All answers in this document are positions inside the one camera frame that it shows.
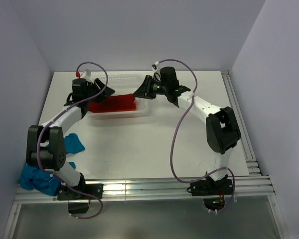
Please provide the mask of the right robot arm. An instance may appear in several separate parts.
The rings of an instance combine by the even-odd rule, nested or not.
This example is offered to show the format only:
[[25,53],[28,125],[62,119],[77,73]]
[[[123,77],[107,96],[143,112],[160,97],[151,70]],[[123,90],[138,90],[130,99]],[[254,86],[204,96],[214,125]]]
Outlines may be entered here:
[[200,119],[206,127],[206,140],[214,153],[212,164],[207,173],[198,180],[206,181],[206,190],[217,194],[223,188],[222,180],[231,172],[228,165],[234,147],[241,139],[241,132],[235,113],[231,107],[221,108],[196,95],[196,90],[181,85],[173,67],[160,68],[158,63],[151,67],[153,75],[147,75],[141,86],[133,93],[136,98],[153,100],[157,95],[166,96],[167,100],[178,108],[184,109],[176,125],[170,149],[170,167],[173,166],[173,153],[176,137],[182,121],[188,113]]

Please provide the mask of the white plastic basket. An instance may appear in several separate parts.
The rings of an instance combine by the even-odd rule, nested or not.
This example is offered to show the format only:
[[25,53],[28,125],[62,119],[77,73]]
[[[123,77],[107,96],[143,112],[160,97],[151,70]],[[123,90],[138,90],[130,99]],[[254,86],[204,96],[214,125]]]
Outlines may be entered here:
[[144,79],[143,74],[109,76],[108,87],[115,93],[101,103],[90,103],[86,116],[96,120],[148,116],[151,112],[149,100],[132,95]]

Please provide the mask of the dark red t shirt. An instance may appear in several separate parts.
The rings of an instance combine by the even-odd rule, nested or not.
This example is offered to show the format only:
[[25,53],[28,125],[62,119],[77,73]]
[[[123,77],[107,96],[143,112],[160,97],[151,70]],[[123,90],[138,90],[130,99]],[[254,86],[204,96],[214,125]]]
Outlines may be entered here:
[[92,113],[112,113],[112,112],[127,112],[124,102],[126,100],[134,100],[132,94],[110,96],[101,103],[90,103],[88,110]]

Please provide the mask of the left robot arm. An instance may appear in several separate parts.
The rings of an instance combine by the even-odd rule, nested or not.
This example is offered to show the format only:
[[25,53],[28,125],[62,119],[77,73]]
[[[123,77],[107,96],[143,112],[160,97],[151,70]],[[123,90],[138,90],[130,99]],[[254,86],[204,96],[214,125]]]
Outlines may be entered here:
[[66,160],[64,133],[83,119],[90,103],[101,103],[112,96],[115,90],[100,79],[93,82],[84,78],[72,81],[72,91],[56,116],[41,125],[32,125],[27,133],[26,163],[55,176],[69,189],[76,199],[87,195],[87,186],[82,173]]

